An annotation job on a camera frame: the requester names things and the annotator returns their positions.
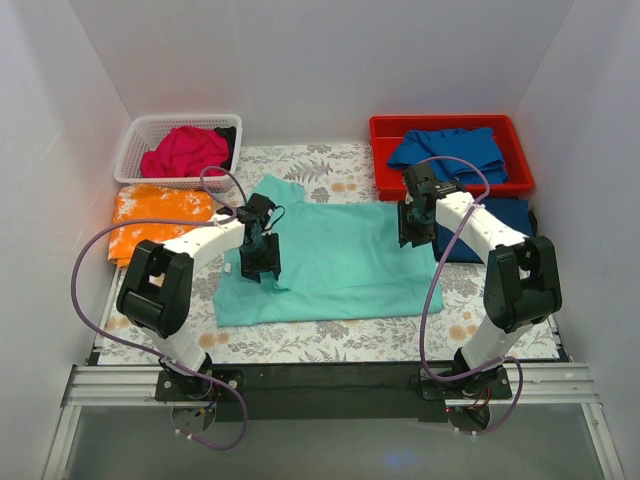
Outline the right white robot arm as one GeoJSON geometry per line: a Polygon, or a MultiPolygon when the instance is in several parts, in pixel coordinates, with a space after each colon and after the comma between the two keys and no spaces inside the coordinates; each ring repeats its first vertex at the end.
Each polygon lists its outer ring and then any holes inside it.
{"type": "Polygon", "coordinates": [[[485,266],[481,325],[458,349],[447,373],[429,366],[421,345],[424,375],[457,389],[486,384],[509,361],[513,345],[561,308],[555,247],[545,236],[529,237],[507,226],[459,181],[439,180],[428,159],[406,169],[403,181],[407,196],[397,205],[399,244],[426,245],[446,228],[453,242],[463,241],[485,266]]]}

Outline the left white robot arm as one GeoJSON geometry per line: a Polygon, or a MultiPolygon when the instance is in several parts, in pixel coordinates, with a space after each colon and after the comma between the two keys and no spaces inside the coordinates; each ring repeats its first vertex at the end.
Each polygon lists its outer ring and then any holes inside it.
{"type": "Polygon", "coordinates": [[[163,243],[139,242],[117,297],[118,312],[142,329],[162,356],[209,373],[210,356],[185,326],[193,277],[211,261],[237,249],[242,277],[256,283],[266,274],[277,279],[279,238],[271,231],[271,218],[278,208],[268,197],[253,194],[236,211],[219,209],[209,226],[163,243]]]}

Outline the teal t shirt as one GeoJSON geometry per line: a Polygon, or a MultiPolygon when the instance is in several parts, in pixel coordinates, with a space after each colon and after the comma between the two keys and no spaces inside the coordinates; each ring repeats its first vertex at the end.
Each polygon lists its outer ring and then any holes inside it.
{"type": "Polygon", "coordinates": [[[225,255],[213,305],[221,327],[260,323],[415,316],[444,307],[426,298],[437,268],[429,247],[400,247],[397,211],[382,202],[316,204],[304,188],[267,175],[255,187],[284,208],[281,276],[261,283],[240,274],[237,250],[225,255]]]}

